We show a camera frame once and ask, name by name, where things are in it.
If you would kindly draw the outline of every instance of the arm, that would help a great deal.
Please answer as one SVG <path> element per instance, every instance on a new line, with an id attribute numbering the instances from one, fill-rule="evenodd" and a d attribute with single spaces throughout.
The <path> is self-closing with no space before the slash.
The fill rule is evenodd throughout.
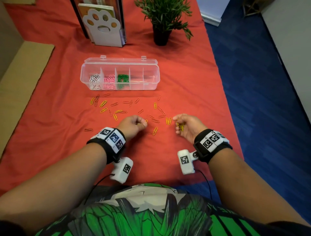
<path id="1" fill-rule="evenodd" d="M 128 141 L 146 126 L 141 117 L 130 116 L 118 129 Z M 87 144 L 1 196 L 0 220 L 16 223 L 28 234 L 36 232 L 77 206 L 106 163 L 104 149 L 96 143 Z"/>
<path id="2" fill-rule="evenodd" d="M 184 123 L 183 131 L 176 133 L 192 144 L 195 137 L 207 127 L 195 116 L 180 114 L 174 121 Z M 210 161 L 221 202 L 251 220 L 260 223 L 290 221 L 310 226 L 277 192 L 275 192 L 233 150 L 219 151 Z"/>

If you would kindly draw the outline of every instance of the plastic organizer box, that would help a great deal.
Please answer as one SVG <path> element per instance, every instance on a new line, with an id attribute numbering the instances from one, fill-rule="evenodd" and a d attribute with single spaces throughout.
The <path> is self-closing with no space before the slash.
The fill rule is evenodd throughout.
<path id="1" fill-rule="evenodd" d="M 160 70 L 157 60 L 145 56 L 139 59 L 102 55 L 84 61 L 80 80 L 90 90 L 155 90 Z"/>

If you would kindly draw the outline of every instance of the hand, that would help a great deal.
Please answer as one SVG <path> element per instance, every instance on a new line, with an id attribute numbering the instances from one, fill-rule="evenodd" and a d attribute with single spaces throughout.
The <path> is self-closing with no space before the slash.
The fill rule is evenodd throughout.
<path id="1" fill-rule="evenodd" d="M 207 126 L 205 126 L 200 119 L 195 116 L 179 114 L 174 116 L 173 120 L 176 124 L 176 133 L 187 139 L 192 144 L 194 144 L 195 137 L 203 130 L 207 129 Z M 182 123 L 184 124 L 183 131 L 180 131 L 180 128 L 177 125 Z"/>
<path id="2" fill-rule="evenodd" d="M 125 140 L 129 141 L 134 138 L 139 131 L 144 130 L 146 127 L 147 123 L 144 118 L 133 115 L 124 118 L 117 126 L 117 129 L 121 130 L 125 136 Z"/>

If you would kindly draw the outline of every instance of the wire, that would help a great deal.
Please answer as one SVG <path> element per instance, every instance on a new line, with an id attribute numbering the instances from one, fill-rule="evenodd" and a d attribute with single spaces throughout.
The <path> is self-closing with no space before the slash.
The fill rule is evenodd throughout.
<path id="1" fill-rule="evenodd" d="M 211 196 L 211 200 L 213 200 L 213 198 L 212 198 L 212 191 L 211 191 L 211 187 L 210 187 L 210 183 L 208 182 L 207 178 L 205 177 L 205 175 L 203 174 L 203 172 L 202 172 L 202 171 L 197 170 L 197 169 L 194 169 L 194 170 L 195 170 L 195 171 L 199 171 L 199 172 L 201 172 L 201 174 L 204 176 L 204 178 L 205 178 L 205 180 L 206 180 L 206 182 L 207 182 L 207 184 L 208 184 L 208 188 L 210 189 L 210 196 Z"/>
<path id="2" fill-rule="evenodd" d="M 88 195 L 87 198 L 85 199 L 84 205 L 86 204 L 86 201 L 89 199 L 89 197 L 91 196 L 91 193 L 92 193 L 93 190 L 96 188 L 96 186 L 97 186 L 100 182 L 102 182 L 105 178 L 107 178 L 108 176 L 110 176 L 110 175 L 106 175 L 104 178 L 102 178 L 101 180 L 99 180 L 95 186 L 93 186 L 91 192 L 89 193 L 89 195 Z"/>

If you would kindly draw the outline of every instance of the black plant pot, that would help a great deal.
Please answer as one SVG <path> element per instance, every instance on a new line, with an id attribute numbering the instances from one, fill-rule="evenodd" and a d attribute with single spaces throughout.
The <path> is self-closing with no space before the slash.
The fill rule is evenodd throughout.
<path id="1" fill-rule="evenodd" d="M 169 35 L 171 34 L 170 31 L 165 31 L 162 33 L 160 30 L 158 30 L 155 26 L 152 26 L 153 28 L 153 41 L 158 46 L 165 46 L 167 44 L 167 41 L 169 40 Z"/>

